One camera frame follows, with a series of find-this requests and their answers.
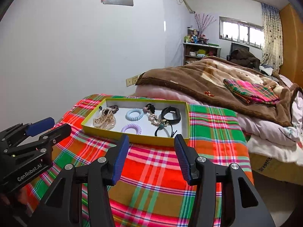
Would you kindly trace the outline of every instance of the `electrical outlet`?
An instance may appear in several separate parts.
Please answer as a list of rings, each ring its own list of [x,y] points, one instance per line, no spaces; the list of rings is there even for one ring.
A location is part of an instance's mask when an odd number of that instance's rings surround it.
[[[138,80],[138,76],[134,76],[131,79],[132,79],[132,84],[136,84],[136,82]]]
[[[131,86],[131,85],[133,85],[133,83],[132,83],[132,78],[128,78],[128,79],[126,80],[126,87],[129,87],[129,86]]]

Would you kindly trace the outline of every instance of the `wooden cabinet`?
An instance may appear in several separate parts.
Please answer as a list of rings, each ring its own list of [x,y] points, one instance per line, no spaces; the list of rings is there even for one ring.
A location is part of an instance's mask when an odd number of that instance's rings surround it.
[[[190,55],[190,52],[197,52],[200,49],[205,50],[205,54],[209,54],[209,52],[212,52],[214,56],[220,57],[220,51],[221,51],[220,47],[210,46],[207,44],[191,44],[191,43],[183,43],[183,45],[184,45],[183,66],[187,64],[186,61],[192,62],[196,60],[201,60],[203,57]]]
[[[280,74],[303,87],[303,23],[289,4],[280,11],[283,32],[283,65]]]

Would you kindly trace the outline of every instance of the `purple spiral hair tie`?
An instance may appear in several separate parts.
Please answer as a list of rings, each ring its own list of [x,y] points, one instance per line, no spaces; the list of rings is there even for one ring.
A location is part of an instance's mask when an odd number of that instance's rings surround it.
[[[136,130],[136,132],[137,132],[136,135],[141,134],[141,127],[139,125],[136,125],[136,124],[133,124],[133,123],[124,126],[122,128],[121,132],[124,133],[127,129],[131,129],[131,128]]]

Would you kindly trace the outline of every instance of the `yellow box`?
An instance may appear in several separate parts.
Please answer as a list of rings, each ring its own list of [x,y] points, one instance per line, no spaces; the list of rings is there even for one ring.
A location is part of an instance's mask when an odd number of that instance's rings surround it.
[[[112,138],[112,139],[120,139],[123,133],[119,132],[121,127],[125,126],[128,123],[137,123],[141,129],[141,135],[127,133],[129,136],[129,141],[131,143],[141,143],[148,145],[161,145],[161,146],[174,146],[174,138],[170,138],[169,135],[171,133],[171,127],[167,126],[166,130],[159,130],[157,133],[157,137],[154,135],[157,127],[153,126],[150,121],[147,119],[147,115],[138,120],[138,121],[127,121],[125,118],[125,113],[132,108],[140,108],[142,109],[148,103],[151,103],[155,106],[155,114],[160,115],[161,110],[165,107],[176,107],[180,110],[181,121],[179,124],[173,125],[173,130],[178,129],[176,134],[182,134],[184,141],[187,143],[189,140],[190,134],[190,124],[189,124],[189,115],[188,115],[188,106],[186,102],[181,101],[169,101],[169,100],[150,100],[150,99],[131,99],[131,98],[106,98],[100,102],[99,105],[96,106],[94,110],[86,117],[85,120],[81,123],[81,126],[85,133],[96,135],[100,137]],[[119,111],[114,114],[116,118],[116,125],[112,130],[104,130],[95,128],[92,125],[92,120],[94,117],[99,115],[99,107],[109,107],[111,105],[117,105],[119,107]]]

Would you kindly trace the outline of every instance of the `brown blanket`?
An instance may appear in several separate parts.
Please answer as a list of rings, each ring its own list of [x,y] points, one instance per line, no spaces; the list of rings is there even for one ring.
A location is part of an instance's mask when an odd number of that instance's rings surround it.
[[[223,79],[241,79],[260,84],[273,81],[252,69],[237,66],[217,57],[206,57],[185,66],[149,70],[139,77],[136,85],[164,86],[213,106],[228,108],[281,126],[292,126],[289,107],[293,100],[289,89],[283,88],[279,94],[280,101],[275,107],[246,105],[225,88]],[[205,91],[210,91],[215,96],[208,96],[204,94]]]

